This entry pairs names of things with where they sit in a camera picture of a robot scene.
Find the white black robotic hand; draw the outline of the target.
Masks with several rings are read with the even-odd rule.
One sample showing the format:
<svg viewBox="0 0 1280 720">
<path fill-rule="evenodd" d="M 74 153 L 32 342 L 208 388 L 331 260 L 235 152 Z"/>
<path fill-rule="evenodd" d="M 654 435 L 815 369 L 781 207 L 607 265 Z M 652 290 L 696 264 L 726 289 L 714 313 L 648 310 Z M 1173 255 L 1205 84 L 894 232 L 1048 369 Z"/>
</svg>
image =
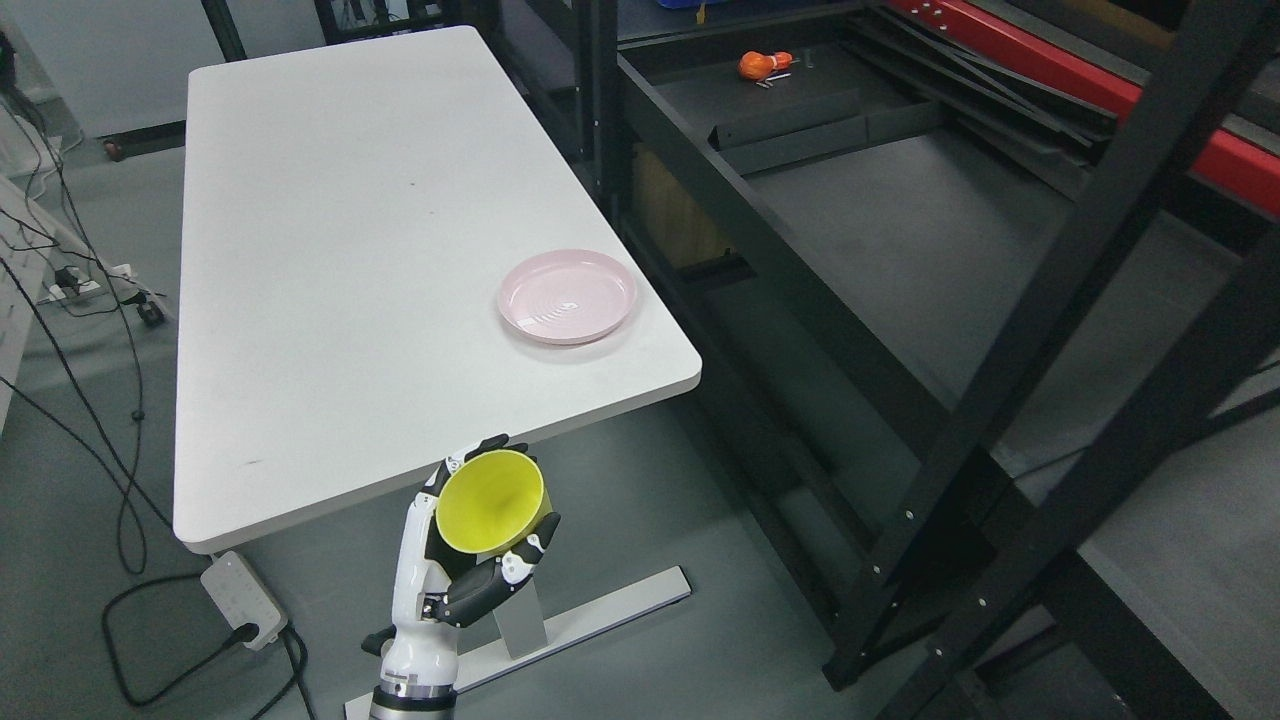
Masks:
<svg viewBox="0 0 1280 720">
<path fill-rule="evenodd" d="M 526 443 L 513 445 L 507 434 L 479 441 L 443 459 L 408 507 L 390 606 L 393 625 L 362 644 L 381 657 L 378 687 L 412 696 L 425 696 L 428 685 L 454 689 L 460 629 L 515 597 L 531 580 L 552 541 L 561 520 L 553 511 L 503 553 L 462 553 L 443 541 L 435 511 L 445 483 L 462 464 L 495 450 L 513 450 L 536 461 Z"/>
</svg>

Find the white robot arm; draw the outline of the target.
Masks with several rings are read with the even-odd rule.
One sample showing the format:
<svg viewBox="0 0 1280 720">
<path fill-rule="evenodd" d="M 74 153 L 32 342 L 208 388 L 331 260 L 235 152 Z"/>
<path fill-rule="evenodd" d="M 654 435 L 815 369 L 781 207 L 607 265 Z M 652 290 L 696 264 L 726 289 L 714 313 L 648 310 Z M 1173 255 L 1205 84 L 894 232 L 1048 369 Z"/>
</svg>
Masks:
<svg viewBox="0 0 1280 720">
<path fill-rule="evenodd" d="M 453 719 L 458 693 L 451 685 L 428 685 L 425 696 L 374 689 L 369 719 Z"/>
</svg>

